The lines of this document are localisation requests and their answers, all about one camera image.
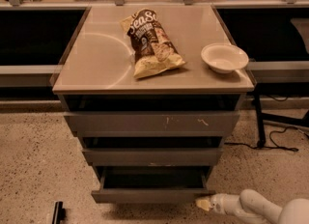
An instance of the bowl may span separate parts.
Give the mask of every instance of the bowl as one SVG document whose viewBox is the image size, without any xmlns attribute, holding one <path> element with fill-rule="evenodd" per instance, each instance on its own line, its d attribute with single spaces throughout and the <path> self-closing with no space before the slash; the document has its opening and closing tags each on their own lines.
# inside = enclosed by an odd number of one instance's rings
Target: bowl
<svg viewBox="0 0 309 224">
<path fill-rule="evenodd" d="M 202 59 L 218 73 L 230 73 L 247 66 L 248 55 L 239 47 L 227 43 L 212 43 L 201 52 Z"/>
</svg>

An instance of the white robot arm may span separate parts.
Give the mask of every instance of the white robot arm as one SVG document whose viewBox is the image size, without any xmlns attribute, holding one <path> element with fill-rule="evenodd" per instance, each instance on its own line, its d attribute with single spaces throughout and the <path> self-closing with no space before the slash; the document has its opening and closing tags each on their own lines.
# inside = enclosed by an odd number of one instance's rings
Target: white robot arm
<svg viewBox="0 0 309 224">
<path fill-rule="evenodd" d="M 207 211 L 233 215 L 248 224 L 308 224 L 309 200 L 295 199 L 281 208 L 252 189 L 240 195 L 215 194 L 196 200 L 196 205 Z"/>
</svg>

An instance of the concrete floor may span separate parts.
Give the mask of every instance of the concrete floor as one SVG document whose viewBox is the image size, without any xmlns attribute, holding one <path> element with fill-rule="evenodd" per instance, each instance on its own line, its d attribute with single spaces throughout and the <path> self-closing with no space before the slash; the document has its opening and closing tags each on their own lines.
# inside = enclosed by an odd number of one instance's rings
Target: concrete floor
<svg viewBox="0 0 309 224">
<path fill-rule="evenodd" d="M 278 108 L 276 102 L 269 103 L 270 109 Z M 296 106 L 271 111 L 303 117 L 307 109 Z M 271 130 L 282 129 L 266 125 L 267 136 Z M 239 194 L 252 188 L 280 206 L 294 198 L 309 198 L 309 140 L 297 130 L 276 134 L 274 139 L 279 145 L 299 148 L 299 152 L 225 146 L 208 181 L 209 189 Z M 256 145 L 258 133 L 252 108 L 240 111 L 228 141 Z M 242 223 L 235 217 L 207 213 L 194 204 L 96 204 L 90 193 L 98 189 L 98 180 L 80 150 L 57 101 L 22 105 L 1 102 L 0 223 L 51 223 L 55 201 L 64 202 L 64 223 L 70 224 Z"/>
</svg>

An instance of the table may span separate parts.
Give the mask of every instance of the table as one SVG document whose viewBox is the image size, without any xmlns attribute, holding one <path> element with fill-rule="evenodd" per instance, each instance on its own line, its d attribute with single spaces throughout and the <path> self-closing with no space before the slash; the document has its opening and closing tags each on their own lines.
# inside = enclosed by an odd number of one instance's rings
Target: table
<svg viewBox="0 0 309 224">
<path fill-rule="evenodd" d="M 246 70 L 218 74 L 200 52 L 230 43 L 210 5 L 151 5 L 187 64 L 133 78 L 119 21 L 145 4 L 92 6 L 53 92 L 100 181 L 97 203 L 179 203 L 213 194 L 207 179 L 254 89 Z"/>
</svg>

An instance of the brown chip bag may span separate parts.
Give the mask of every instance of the brown chip bag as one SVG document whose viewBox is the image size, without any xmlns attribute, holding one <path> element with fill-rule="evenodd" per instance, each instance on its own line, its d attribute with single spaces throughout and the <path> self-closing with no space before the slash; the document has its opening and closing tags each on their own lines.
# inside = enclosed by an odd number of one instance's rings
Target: brown chip bag
<svg viewBox="0 0 309 224">
<path fill-rule="evenodd" d="M 155 75 L 185 64 L 154 11 L 143 9 L 122 20 L 121 25 L 135 50 L 135 78 Z"/>
</svg>

